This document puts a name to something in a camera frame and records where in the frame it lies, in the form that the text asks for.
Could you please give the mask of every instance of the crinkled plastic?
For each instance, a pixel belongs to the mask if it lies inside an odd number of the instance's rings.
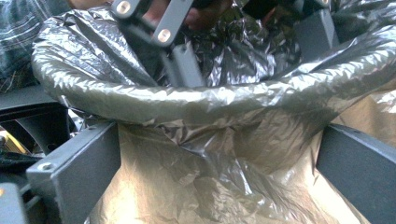
[[[35,76],[65,105],[120,125],[122,165],[92,222],[367,222],[315,164],[320,131],[394,82],[395,15],[392,1],[341,1],[346,43],[298,65],[288,20],[268,31],[220,23],[190,36],[208,85],[194,89],[157,86],[108,7],[46,21]]]

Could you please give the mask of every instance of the screw head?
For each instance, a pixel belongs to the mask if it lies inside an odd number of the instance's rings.
[[[44,162],[43,164],[38,165],[37,169],[46,171],[52,169],[53,165],[50,162]]]
[[[117,5],[117,12],[120,14],[126,14],[131,9],[131,4],[128,1],[122,1]]]
[[[171,37],[171,32],[168,29],[163,29],[160,31],[160,33],[158,34],[158,40],[162,43],[165,43],[166,41],[168,41],[168,39]]]

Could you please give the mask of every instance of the person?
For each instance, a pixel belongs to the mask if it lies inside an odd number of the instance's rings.
[[[170,0],[153,0],[145,17],[158,22]],[[207,8],[192,8],[185,20],[192,30],[209,29],[233,0],[214,0]],[[36,84],[30,59],[41,24],[73,8],[97,7],[108,0],[0,0],[0,93]]]

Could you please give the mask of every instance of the plaid shirt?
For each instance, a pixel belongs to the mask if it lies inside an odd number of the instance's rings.
[[[35,82],[29,63],[41,24],[70,9],[66,0],[0,0],[0,93]]]

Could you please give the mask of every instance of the silver plastic bag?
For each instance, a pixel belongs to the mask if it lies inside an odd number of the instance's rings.
[[[247,18],[233,29],[220,24],[227,38],[195,42],[214,87],[194,89],[157,86],[107,7],[46,21],[33,55],[41,85],[120,125],[122,166],[92,222],[367,222],[315,164],[320,131],[394,81],[395,9],[390,1],[341,2],[337,30],[353,23],[356,32],[303,64],[282,24],[275,33]]]

